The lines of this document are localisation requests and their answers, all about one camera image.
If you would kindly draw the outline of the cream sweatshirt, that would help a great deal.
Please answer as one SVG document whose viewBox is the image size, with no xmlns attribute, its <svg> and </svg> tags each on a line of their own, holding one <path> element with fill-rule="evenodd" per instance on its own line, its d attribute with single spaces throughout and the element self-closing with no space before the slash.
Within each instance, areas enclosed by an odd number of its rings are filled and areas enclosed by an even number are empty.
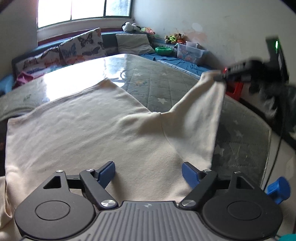
<svg viewBox="0 0 296 241">
<path fill-rule="evenodd" d="M 78 174 L 114 161 L 117 200 L 176 201 L 189 191 L 184 162 L 211 167 L 225 84 L 208 71 L 165 113 L 151 112 L 105 79 L 8 121 L 1 177 L 1 240 L 19 240 L 18 205 L 55 171 Z"/>
</svg>

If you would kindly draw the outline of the red plastic stool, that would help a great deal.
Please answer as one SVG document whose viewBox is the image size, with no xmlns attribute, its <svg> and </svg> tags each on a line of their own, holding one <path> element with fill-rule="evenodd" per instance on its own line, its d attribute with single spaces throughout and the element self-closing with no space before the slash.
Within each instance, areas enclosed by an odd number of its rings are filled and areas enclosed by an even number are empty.
<svg viewBox="0 0 296 241">
<path fill-rule="evenodd" d="M 234 100 L 239 101 L 243 85 L 244 83 L 242 82 L 228 82 L 226 85 L 226 94 Z"/>
</svg>

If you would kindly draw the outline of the clear plastic storage box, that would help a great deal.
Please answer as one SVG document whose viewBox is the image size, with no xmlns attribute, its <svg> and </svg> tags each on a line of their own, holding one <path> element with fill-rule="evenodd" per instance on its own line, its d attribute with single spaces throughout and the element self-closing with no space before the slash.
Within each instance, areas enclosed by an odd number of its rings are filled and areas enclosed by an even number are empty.
<svg viewBox="0 0 296 241">
<path fill-rule="evenodd" d="M 202 65 L 208 54 L 208 50 L 199 43 L 187 41 L 185 44 L 176 44 L 177 58 L 191 62 L 196 65 Z"/>
</svg>

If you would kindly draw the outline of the brown green plush toys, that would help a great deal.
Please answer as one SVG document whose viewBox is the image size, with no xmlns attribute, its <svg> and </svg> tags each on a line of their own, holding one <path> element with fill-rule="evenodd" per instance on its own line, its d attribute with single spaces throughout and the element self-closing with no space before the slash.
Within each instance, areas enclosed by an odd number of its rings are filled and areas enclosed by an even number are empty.
<svg viewBox="0 0 296 241">
<path fill-rule="evenodd" d="M 170 36 L 165 36 L 165 43 L 166 44 L 185 44 L 186 41 L 184 39 L 184 34 L 181 33 L 174 33 L 173 35 Z"/>
</svg>

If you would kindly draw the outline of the green plastic bowl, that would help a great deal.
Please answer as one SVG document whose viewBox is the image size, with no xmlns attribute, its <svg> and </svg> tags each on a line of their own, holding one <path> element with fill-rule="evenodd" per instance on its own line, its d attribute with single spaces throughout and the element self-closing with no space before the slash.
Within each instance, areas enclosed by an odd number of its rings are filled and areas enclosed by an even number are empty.
<svg viewBox="0 0 296 241">
<path fill-rule="evenodd" d="M 170 54 L 172 54 L 173 50 L 168 47 L 156 47 L 155 52 L 161 56 L 170 56 Z"/>
</svg>

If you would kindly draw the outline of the teal bag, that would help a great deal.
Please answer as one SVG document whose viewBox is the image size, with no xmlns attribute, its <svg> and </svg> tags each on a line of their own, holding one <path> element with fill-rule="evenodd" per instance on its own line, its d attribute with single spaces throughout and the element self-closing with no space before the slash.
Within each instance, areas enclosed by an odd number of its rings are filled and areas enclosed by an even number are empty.
<svg viewBox="0 0 296 241">
<path fill-rule="evenodd" d="M 288 234 L 281 236 L 278 241 L 296 241 L 296 234 Z"/>
</svg>

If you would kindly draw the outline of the orange green plush toy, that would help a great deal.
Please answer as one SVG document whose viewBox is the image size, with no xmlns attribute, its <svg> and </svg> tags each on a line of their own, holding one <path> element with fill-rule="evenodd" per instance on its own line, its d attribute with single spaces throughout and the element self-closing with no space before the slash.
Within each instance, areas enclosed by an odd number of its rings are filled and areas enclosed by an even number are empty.
<svg viewBox="0 0 296 241">
<path fill-rule="evenodd" d="M 155 32 L 151 29 L 151 28 L 148 28 L 148 27 L 143 27 L 140 29 L 141 32 L 144 32 L 144 33 L 147 33 L 149 35 L 154 35 Z"/>
</svg>

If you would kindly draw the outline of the grey square cushion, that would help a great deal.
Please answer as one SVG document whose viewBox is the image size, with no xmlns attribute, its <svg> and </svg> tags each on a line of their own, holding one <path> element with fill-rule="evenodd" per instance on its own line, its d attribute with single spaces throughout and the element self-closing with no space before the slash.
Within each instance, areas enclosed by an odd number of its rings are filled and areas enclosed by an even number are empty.
<svg viewBox="0 0 296 241">
<path fill-rule="evenodd" d="M 154 54 L 147 35 L 145 34 L 116 34 L 118 52 L 120 54 Z"/>
</svg>

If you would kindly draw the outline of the magenta cloth on sofa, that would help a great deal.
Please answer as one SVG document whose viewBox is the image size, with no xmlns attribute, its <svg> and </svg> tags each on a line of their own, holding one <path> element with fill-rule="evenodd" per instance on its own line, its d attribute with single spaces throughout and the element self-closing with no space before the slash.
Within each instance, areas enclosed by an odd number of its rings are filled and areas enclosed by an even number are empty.
<svg viewBox="0 0 296 241">
<path fill-rule="evenodd" d="M 20 87 L 32 81 L 34 77 L 24 71 L 22 71 L 17 77 L 15 81 L 14 88 Z"/>
</svg>

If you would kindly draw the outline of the flat butterfly print pillow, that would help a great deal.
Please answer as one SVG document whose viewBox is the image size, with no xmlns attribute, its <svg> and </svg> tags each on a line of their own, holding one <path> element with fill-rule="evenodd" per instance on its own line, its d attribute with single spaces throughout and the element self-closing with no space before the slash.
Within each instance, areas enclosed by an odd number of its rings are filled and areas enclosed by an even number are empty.
<svg viewBox="0 0 296 241">
<path fill-rule="evenodd" d="M 61 66 L 59 47 L 52 47 L 41 54 L 18 61 L 16 63 L 16 74 L 19 75 L 22 71 L 33 74 L 48 69 L 55 70 Z"/>
</svg>

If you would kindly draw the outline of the blue corner sofa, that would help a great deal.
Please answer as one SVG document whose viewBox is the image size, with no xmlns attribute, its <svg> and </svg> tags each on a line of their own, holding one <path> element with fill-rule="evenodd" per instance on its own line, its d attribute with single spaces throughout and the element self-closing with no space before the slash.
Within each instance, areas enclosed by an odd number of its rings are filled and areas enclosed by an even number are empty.
<svg viewBox="0 0 296 241">
<path fill-rule="evenodd" d="M 102 33 L 102 39 L 104 43 L 104 47 L 106 50 L 106 54 L 108 56 L 112 55 L 117 55 L 119 53 L 118 47 L 117 47 L 117 39 L 116 35 L 117 32 L 104 32 Z M 174 46 L 172 44 L 166 44 L 164 41 L 154 38 L 151 35 L 147 36 L 149 39 L 149 42 L 153 48 L 170 48 L 172 49 L 171 54 L 168 56 L 165 56 L 164 54 L 155 54 L 155 59 L 156 60 L 161 60 L 167 63 L 171 63 L 177 67 L 180 67 L 182 69 L 185 69 L 191 73 L 194 73 L 196 75 L 201 75 L 202 72 L 212 70 L 213 68 L 211 66 L 206 65 L 207 60 L 210 58 L 210 52 L 207 50 L 202 49 L 202 47 L 198 46 L 197 48 L 202 52 L 202 57 L 199 59 L 199 62 L 197 64 L 191 63 L 189 59 L 186 59 L 184 61 L 180 60 L 177 58 L 177 46 Z M 47 49 L 50 48 L 56 48 L 63 42 L 65 42 L 66 39 L 60 39 L 54 42 L 49 42 L 44 45 L 40 45 L 39 47 L 22 54 L 21 56 L 18 56 L 14 58 L 11 61 L 12 67 L 13 67 L 13 72 L 16 72 L 16 64 L 22 60 L 25 60 L 26 58 L 29 57 L 34 57 L 38 54 L 41 54 Z M 16 87 L 16 81 L 15 81 L 15 73 L 12 73 L 3 79 L 1 79 L 1 96 L 7 94 L 10 92 L 13 88 Z"/>
</svg>

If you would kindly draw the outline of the upright butterfly print pillow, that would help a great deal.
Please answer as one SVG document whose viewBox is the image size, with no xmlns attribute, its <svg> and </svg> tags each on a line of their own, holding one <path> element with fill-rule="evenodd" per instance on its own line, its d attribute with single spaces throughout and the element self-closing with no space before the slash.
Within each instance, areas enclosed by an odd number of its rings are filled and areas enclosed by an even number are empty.
<svg viewBox="0 0 296 241">
<path fill-rule="evenodd" d="M 67 65 L 107 56 L 100 28 L 64 41 L 59 50 Z"/>
</svg>

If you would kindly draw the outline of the black white plush toy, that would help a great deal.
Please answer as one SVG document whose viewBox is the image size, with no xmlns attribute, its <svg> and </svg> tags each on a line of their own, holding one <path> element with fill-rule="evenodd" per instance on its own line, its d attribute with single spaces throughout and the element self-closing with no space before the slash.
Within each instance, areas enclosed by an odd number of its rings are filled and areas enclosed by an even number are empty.
<svg viewBox="0 0 296 241">
<path fill-rule="evenodd" d="M 141 27 L 137 26 L 136 23 L 131 24 L 130 22 L 125 22 L 122 25 L 122 30 L 127 33 L 139 33 L 141 31 Z"/>
</svg>

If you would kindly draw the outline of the window with metal frame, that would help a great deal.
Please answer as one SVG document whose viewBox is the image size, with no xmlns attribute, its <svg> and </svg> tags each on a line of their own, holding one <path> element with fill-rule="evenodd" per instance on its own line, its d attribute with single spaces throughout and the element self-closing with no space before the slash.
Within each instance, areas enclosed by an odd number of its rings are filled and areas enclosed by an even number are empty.
<svg viewBox="0 0 296 241">
<path fill-rule="evenodd" d="M 38 28 L 92 18 L 128 18 L 132 1 L 44 0 L 38 1 Z"/>
</svg>

